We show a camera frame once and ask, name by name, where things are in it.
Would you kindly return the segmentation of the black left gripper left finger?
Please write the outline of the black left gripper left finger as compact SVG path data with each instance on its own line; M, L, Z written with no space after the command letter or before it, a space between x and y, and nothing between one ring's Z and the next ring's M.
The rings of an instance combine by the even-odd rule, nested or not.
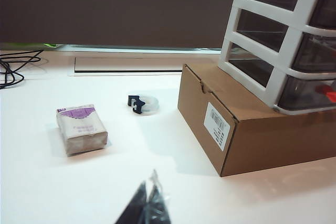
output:
M142 213L146 205L146 182L143 181L135 191L131 200L125 207L122 214L117 219L117 224L123 223L140 223L142 218Z

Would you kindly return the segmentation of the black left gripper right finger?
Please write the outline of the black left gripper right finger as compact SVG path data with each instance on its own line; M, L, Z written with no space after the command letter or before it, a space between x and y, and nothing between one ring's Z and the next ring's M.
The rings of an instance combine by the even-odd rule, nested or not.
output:
M150 181L152 182L152 189L144 206L142 223L172 223L166 206L163 187L155 169L150 176Z

